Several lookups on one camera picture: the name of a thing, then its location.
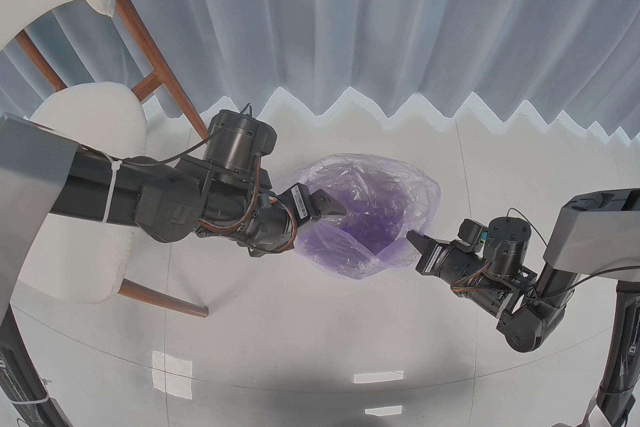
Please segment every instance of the white label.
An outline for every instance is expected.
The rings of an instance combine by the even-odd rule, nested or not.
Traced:
[[[300,188],[296,185],[291,189],[291,194],[293,196],[293,200],[296,202],[296,207],[298,207],[298,215],[300,215],[300,219],[304,219],[307,217],[307,207],[305,207],[305,202],[302,200],[302,194],[300,194]]]
[[[433,254],[431,255],[431,260],[429,260],[429,263],[427,264],[427,268],[425,269],[427,272],[431,272],[431,269],[433,269],[433,266],[436,264],[436,260],[438,259],[438,256],[440,255],[441,251],[442,251],[442,246],[438,246],[436,250],[433,252]]]

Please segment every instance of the purple plastic bag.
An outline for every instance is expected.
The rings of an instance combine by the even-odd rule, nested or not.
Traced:
[[[404,236],[424,234],[440,202],[440,187],[420,169],[377,155],[330,155],[281,178],[284,186],[274,190],[295,182],[324,189],[347,216],[317,222],[298,235],[294,251],[352,279],[411,264],[417,252]]]

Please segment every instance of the chair seat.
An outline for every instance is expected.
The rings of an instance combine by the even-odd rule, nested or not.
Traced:
[[[145,155],[147,120],[131,90],[114,82],[51,95],[31,121],[117,158]],[[135,228],[49,214],[20,271],[20,281],[62,300],[98,303],[115,295]]]

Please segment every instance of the barcode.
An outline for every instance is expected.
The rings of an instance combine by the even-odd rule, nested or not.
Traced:
[[[298,215],[300,215],[300,219],[304,219],[308,214],[305,202],[302,200],[302,194],[300,194],[300,188],[295,185],[291,189],[291,194],[293,195],[293,200],[296,202],[296,207],[298,207]]]

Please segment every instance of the curtain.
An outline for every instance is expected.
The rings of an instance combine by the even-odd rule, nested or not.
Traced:
[[[452,116],[475,91],[502,120],[528,100],[547,122],[564,109],[640,132],[640,0],[132,1],[198,111],[224,95],[260,111],[284,87],[321,114],[351,86],[388,116],[416,92]],[[83,0],[27,32],[68,86],[133,87],[150,70],[119,20]],[[29,116],[50,93],[9,44],[0,111]]]

